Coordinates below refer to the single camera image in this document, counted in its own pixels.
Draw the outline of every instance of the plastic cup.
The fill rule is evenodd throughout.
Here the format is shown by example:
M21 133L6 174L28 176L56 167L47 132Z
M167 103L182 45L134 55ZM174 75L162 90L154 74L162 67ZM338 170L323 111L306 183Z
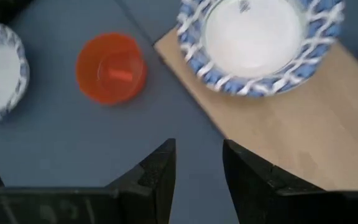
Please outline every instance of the plastic cup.
M103 34L85 44L78 56L76 77L85 95L113 105L133 98L143 89L146 65L134 39Z

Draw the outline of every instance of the blue rim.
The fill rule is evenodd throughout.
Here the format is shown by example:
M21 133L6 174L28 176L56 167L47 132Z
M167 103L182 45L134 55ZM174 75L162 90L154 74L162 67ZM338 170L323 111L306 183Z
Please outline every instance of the blue rim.
M21 62L20 78L17 81L16 90L12 94L11 99L7 105L0 109L0 120L2 120L3 117L5 117L23 97L30 77L30 68L27 59L25 58L22 41L20 40L19 36L13 32L13 30L4 24L0 24L0 45L14 47Z
M306 37L300 53L284 68L262 78L239 78L219 69L208 57L201 41L203 21L220 1L181 0L178 41L187 64L214 91L253 97L289 91L313 76L336 40L343 21L342 0L297 0L306 15Z

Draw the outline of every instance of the blue table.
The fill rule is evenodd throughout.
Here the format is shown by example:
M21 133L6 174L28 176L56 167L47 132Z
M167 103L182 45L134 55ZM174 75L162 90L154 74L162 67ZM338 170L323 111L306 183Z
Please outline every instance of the blue table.
M224 178L223 137L152 48L157 37L150 30L175 23L177 9L170 9L147 27L113 0L35 0L11 24L25 44L31 80L24 99L0 124L6 185L104 186L176 138L171 223L237 222ZM93 103L75 80L82 46L104 32L134 37L149 66L145 90L120 106Z

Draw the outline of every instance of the blue and white bowl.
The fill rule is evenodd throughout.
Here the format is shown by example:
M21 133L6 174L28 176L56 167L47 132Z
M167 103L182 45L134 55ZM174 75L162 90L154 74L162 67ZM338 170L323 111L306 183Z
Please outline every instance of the blue and white bowl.
M30 77L19 36L0 24L0 120L20 101Z
M270 96L313 76L343 9L342 0L181 0L178 41L210 89Z

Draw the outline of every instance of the wooden cutting board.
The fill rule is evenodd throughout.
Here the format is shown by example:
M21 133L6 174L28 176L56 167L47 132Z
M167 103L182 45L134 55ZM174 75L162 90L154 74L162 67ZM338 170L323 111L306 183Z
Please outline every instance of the wooden cutting board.
M341 44L304 85L256 99L207 89L175 29L155 49L226 138L326 190L358 190L358 62Z

